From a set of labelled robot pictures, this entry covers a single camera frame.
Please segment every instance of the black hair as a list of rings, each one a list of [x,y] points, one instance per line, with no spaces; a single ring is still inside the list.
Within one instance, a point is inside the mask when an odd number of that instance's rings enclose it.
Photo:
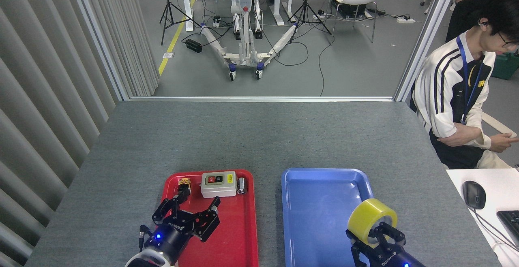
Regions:
[[[519,0],[490,0],[481,16],[488,19],[492,35],[500,32],[508,41],[519,43]]]

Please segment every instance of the computer mouse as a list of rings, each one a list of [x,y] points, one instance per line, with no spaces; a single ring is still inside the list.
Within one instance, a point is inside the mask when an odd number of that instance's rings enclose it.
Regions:
[[[486,193],[481,185],[474,181],[465,181],[462,186],[463,198],[467,206],[483,209],[486,202]]]

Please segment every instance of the green container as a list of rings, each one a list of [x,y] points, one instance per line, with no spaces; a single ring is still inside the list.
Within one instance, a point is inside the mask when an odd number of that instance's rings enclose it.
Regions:
[[[508,52],[495,56],[492,77],[508,80],[519,68],[519,55]]]

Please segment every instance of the white device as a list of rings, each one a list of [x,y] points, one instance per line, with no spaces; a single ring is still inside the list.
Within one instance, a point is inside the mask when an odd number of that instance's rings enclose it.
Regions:
[[[276,42],[268,53],[258,53],[254,47],[254,38],[263,38],[260,25],[262,12],[260,10],[260,0],[231,0],[231,12],[234,19],[235,35],[240,40],[238,53],[228,53],[223,48],[213,33],[204,23],[200,32],[206,36],[209,44],[222,58],[223,63],[229,67],[229,77],[231,81],[236,78],[236,66],[255,66],[256,79],[259,80],[263,75],[263,68],[287,45],[291,36],[294,34],[296,25],[292,25],[287,32]],[[250,27],[250,13],[254,14],[255,29]]]
[[[236,172],[203,173],[200,188],[204,198],[236,196]]]

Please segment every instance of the eyeglasses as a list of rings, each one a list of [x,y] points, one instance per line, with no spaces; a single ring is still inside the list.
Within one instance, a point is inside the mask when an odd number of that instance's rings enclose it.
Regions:
[[[499,34],[499,37],[501,37],[501,39],[503,40],[504,42],[504,45],[503,45],[503,48],[511,48],[511,47],[515,47],[516,45],[519,45],[519,43],[515,42],[515,41],[506,41],[503,36],[501,35],[500,32],[497,32]]]

